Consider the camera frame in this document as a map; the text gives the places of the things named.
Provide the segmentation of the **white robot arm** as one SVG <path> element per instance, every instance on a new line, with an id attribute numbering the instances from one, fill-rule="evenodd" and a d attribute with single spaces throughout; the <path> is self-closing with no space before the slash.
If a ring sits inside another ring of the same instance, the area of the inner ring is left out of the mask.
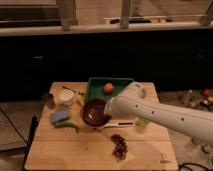
<path id="1" fill-rule="evenodd" d="M 151 102 L 142 83 L 132 82 L 107 101 L 105 113 L 133 115 L 213 146 L 213 112 Z"/>

